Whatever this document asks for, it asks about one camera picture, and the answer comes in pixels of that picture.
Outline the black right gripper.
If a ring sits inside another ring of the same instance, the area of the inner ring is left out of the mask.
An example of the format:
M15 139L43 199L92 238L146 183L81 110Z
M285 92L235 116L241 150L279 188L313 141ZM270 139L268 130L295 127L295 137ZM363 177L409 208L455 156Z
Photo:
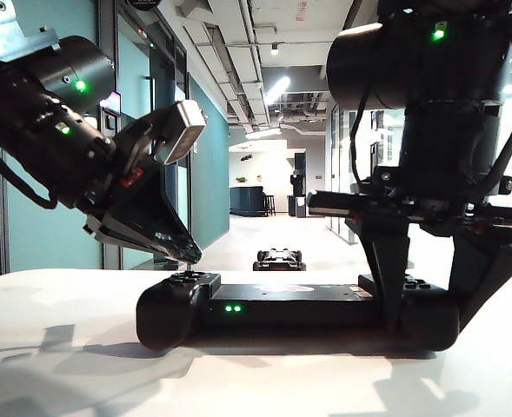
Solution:
M455 246L447 293L448 330L458 335L480 307L512 276L512 208L485 199L440 201L401 195L396 167L376 168L365 191L309 192L312 215L343 218L360 237L388 331L396 329L408 265L410 223Z

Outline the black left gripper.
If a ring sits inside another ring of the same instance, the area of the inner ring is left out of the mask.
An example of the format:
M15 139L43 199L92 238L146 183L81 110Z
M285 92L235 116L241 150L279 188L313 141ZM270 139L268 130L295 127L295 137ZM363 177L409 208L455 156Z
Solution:
M182 104L156 109L114 138L110 186L84 229L100 241L199 261L201 249L163 192L161 170L182 158Z

